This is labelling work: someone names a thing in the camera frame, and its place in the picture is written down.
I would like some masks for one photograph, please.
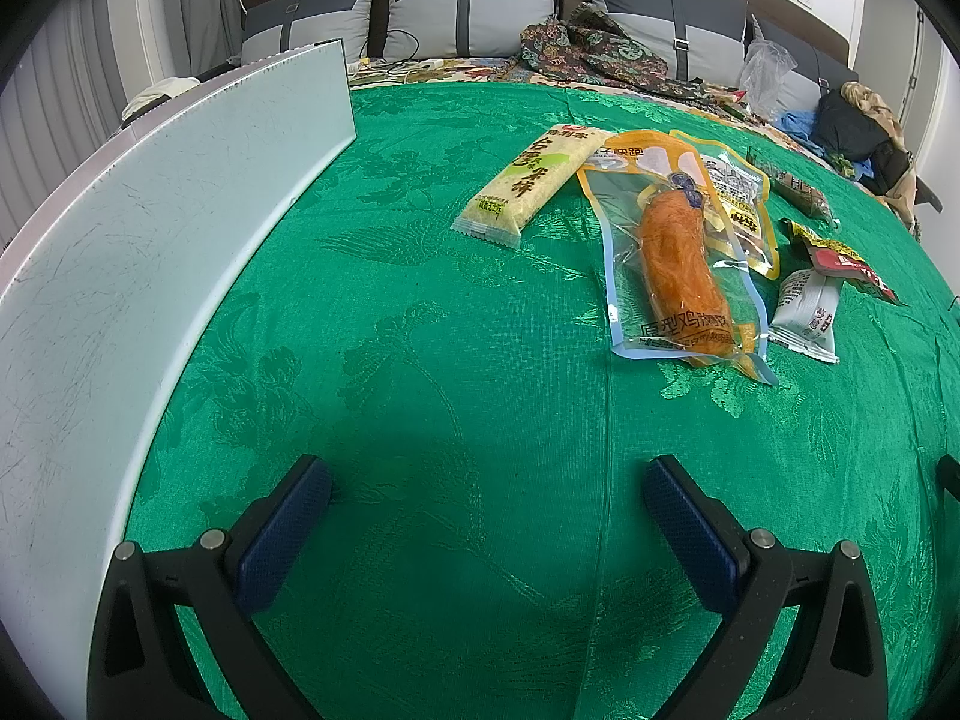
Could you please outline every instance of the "plastic wrapper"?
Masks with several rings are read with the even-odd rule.
[[[555,124],[474,194],[450,229],[517,248],[526,223],[608,136],[595,127]]]
[[[770,180],[766,173],[757,170],[726,143],[703,141],[677,129],[670,135],[690,143],[700,153],[750,267],[769,279],[778,278],[776,234],[766,206],[770,196]],[[707,245],[733,257],[722,215],[708,203],[704,206],[704,217],[707,220]]]
[[[833,320],[843,279],[795,271],[784,279],[770,322],[770,338],[800,354],[823,362],[838,362],[833,346]]]
[[[696,149],[634,130],[608,138],[577,175],[603,235],[613,352],[727,362],[776,384],[763,302]],[[704,245],[707,206],[725,220],[733,257]]]
[[[833,209],[830,208],[830,204],[822,191],[800,181],[792,173],[781,170],[755,151],[747,152],[747,161],[757,170],[766,173],[773,185],[773,190],[805,217],[825,221],[834,229],[840,226],[840,221],[833,214]]]
[[[896,296],[894,290],[891,290],[877,272],[867,265],[866,260],[851,247],[831,238],[822,238],[809,227],[804,227],[789,218],[783,218],[781,222],[792,241],[800,241],[805,245],[813,269],[818,274],[844,279],[862,293],[893,303],[895,306],[905,305]]]
[[[789,71],[797,66],[788,50],[772,40],[755,38],[747,46],[747,58],[740,72],[740,88],[747,90],[750,110],[771,122],[779,113],[776,95]]]

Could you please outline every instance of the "blue gripper pad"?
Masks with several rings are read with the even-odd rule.
[[[233,600],[246,618],[274,603],[296,556],[330,501],[332,485],[329,468],[314,459],[243,553],[233,581]]]
[[[727,619],[739,600],[736,561],[661,458],[647,466],[643,502],[680,561],[700,603]]]

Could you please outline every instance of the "black bag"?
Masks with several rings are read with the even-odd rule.
[[[877,122],[844,100],[839,89],[834,89],[820,100],[810,140],[851,162],[863,162],[890,137]]]
[[[896,186],[901,177],[910,167],[910,155],[894,146],[893,141],[887,138],[870,155],[870,165],[874,169],[874,177],[864,175],[860,183],[877,196],[884,196]]]

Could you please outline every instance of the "orange packaged food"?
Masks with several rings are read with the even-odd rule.
[[[733,322],[707,265],[701,204],[694,205],[682,190],[663,191],[647,206],[637,239],[654,316],[666,323],[671,340],[701,354],[728,357]],[[696,324],[682,321],[691,311]],[[709,317],[707,326],[699,317]]]
[[[632,360],[727,362],[776,384],[766,309],[694,146],[654,130],[607,138],[577,173],[600,223],[611,350]],[[704,211],[728,250],[706,246]]]

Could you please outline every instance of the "yellow package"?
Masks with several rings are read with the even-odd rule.
[[[770,179],[766,173],[757,170],[726,143],[704,141],[679,129],[672,130],[670,135],[690,143],[700,153],[750,268],[769,279],[779,278],[776,235],[766,207],[770,196]],[[704,208],[704,218],[707,220],[707,245],[733,257],[721,215],[712,208]]]
[[[517,248],[520,232],[610,134],[555,124],[469,199],[451,230]]]

